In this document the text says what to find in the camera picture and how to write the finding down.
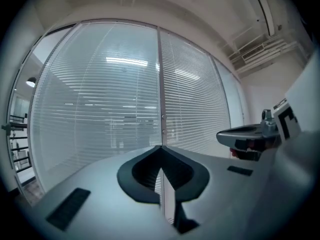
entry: window blind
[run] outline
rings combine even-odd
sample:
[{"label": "window blind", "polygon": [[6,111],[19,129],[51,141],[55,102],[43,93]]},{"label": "window blind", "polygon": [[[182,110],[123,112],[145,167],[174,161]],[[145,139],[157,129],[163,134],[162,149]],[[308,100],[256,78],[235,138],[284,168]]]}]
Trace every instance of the window blind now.
[{"label": "window blind", "polygon": [[45,191],[95,161],[162,144],[156,29],[82,23],[48,59],[30,116]]},{"label": "window blind", "polygon": [[237,80],[234,75],[218,60],[214,60],[217,70],[221,76],[225,96],[229,108],[231,127],[240,127],[244,125],[243,110],[237,88]]},{"label": "window blind", "polygon": [[184,39],[160,33],[167,144],[205,155],[230,157],[216,133],[230,128],[228,107],[210,56]]}]

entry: fluorescent light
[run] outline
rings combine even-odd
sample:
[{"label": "fluorescent light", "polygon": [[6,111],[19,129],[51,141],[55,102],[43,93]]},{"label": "fluorescent light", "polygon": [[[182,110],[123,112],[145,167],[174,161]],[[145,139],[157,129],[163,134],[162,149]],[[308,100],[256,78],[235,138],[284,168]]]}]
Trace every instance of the fluorescent light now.
[{"label": "fluorescent light", "polygon": [[108,63],[127,63],[127,64],[133,64],[133,65],[139,65],[146,67],[148,65],[148,62],[145,60],[138,60],[138,59],[132,59],[132,58],[113,58],[113,57],[106,57],[106,62]]},{"label": "fluorescent light", "polygon": [[176,69],[175,72],[181,76],[184,76],[184,77],[187,77],[187,78],[191,78],[191,79],[194,79],[194,80],[199,80],[200,77],[199,76],[196,76],[194,74],[190,74],[190,73],[187,73],[185,71],[182,71],[182,70],[179,70],[179,69]]},{"label": "fluorescent light", "polygon": [[272,19],[272,14],[270,11],[268,1],[267,0],[258,0],[258,1],[261,6],[264,18],[265,18],[265,22],[266,22],[266,26],[268,28],[269,36],[273,36],[275,34],[275,25],[274,25],[274,20]]}]

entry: air vent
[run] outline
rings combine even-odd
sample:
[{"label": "air vent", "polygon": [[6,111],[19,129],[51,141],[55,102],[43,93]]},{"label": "air vent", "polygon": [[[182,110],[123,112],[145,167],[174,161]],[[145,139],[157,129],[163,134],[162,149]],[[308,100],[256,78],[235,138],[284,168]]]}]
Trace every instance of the air vent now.
[{"label": "air vent", "polygon": [[252,50],[244,53],[242,55],[242,58],[244,61],[246,61],[246,60],[252,58],[253,56],[256,56],[257,54],[262,53],[264,50],[265,50],[265,48],[264,48],[263,44],[260,44],[257,47],[253,48]]}]

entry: metal bracket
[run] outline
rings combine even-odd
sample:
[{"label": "metal bracket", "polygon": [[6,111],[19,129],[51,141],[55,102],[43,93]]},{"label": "metal bracket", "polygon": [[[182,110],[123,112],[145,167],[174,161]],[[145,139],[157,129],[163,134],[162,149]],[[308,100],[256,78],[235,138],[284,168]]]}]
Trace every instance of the metal bracket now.
[{"label": "metal bracket", "polygon": [[1,129],[5,130],[6,136],[11,135],[11,124],[10,123],[7,123],[6,125],[1,125]]}]

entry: black rubber pad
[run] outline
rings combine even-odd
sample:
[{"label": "black rubber pad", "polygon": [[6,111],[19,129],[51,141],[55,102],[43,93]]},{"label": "black rubber pad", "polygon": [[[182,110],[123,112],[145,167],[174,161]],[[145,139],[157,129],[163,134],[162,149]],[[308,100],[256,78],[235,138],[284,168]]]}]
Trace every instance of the black rubber pad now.
[{"label": "black rubber pad", "polygon": [[65,231],[70,222],[73,220],[81,206],[84,204],[90,191],[76,188],[68,197],[51,213],[46,220],[57,227],[58,229]]},{"label": "black rubber pad", "polygon": [[253,172],[253,170],[236,167],[236,166],[229,166],[227,170],[237,174],[246,175],[246,176],[250,176]]}]

